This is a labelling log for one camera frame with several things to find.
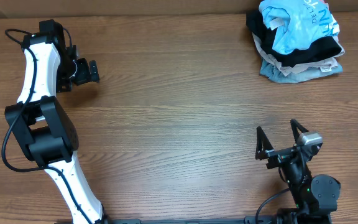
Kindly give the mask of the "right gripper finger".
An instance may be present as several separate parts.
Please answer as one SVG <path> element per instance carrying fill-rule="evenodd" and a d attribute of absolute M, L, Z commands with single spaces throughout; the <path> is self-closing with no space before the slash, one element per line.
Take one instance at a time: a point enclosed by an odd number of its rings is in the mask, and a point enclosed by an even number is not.
<path fill-rule="evenodd" d="M 255 150 L 255 158 L 259 160 L 268 159 L 274 151 L 268 137 L 264 133 L 263 129 L 257 127 L 257 144 Z"/>
<path fill-rule="evenodd" d="M 302 126 L 296 119 L 291 119 L 290 124 L 295 142 L 301 143 L 301 139 L 304 136 L 303 134 L 308 133 L 309 131 L 304 126 Z"/>

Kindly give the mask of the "light blue t-shirt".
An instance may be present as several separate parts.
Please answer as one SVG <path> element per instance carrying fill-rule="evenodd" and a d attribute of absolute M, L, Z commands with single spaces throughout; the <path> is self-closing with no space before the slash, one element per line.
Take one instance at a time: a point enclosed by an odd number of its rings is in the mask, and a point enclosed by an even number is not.
<path fill-rule="evenodd" d="M 272 49 L 282 55 L 306 50 L 314 41 L 340 33 L 323 0 L 264 0 L 259 12 L 266 28 L 275 32 Z"/>

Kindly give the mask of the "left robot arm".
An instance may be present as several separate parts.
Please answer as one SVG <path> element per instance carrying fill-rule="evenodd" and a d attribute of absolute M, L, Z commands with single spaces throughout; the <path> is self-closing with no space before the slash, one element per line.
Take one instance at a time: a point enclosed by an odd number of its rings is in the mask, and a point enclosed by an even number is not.
<path fill-rule="evenodd" d="M 74 124 L 57 100 L 57 93 L 73 86 L 99 82 L 94 60 L 79 58 L 77 46 L 66 40 L 60 23 L 41 21 L 37 33 L 24 32 L 21 47 L 26 59 L 22 91 L 4 112 L 9 125 L 1 157 L 15 172 L 45 171 L 58 187 L 71 212 L 72 223 L 107 223 L 103 204 L 96 198 L 81 169 L 79 139 Z M 7 160 L 6 146 L 13 135 L 33 168 L 16 168 Z"/>

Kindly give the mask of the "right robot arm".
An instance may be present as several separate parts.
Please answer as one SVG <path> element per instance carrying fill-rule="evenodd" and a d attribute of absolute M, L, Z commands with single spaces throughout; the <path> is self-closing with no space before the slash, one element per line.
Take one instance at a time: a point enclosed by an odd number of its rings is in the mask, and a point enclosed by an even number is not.
<path fill-rule="evenodd" d="M 278 169 L 279 176 L 288 187 L 269 197 L 257 209 L 253 217 L 246 217 L 246 223 L 331 223 L 331 213 L 337 210 L 341 183 L 329 175 L 313 176 L 307 162 L 317 155 L 323 145 L 323 137 L 316 131 L 309 131 L 297 120 L 290 121 L 295 143 L 286 149 L 276 151 L 263 129 L 257 127 L 255 158 L 267 160 L 268 169 Z M 261 210 L 276 198 L 290 192 L 294 208 L 280 208 L 277 213 L 262 216 Z"/>

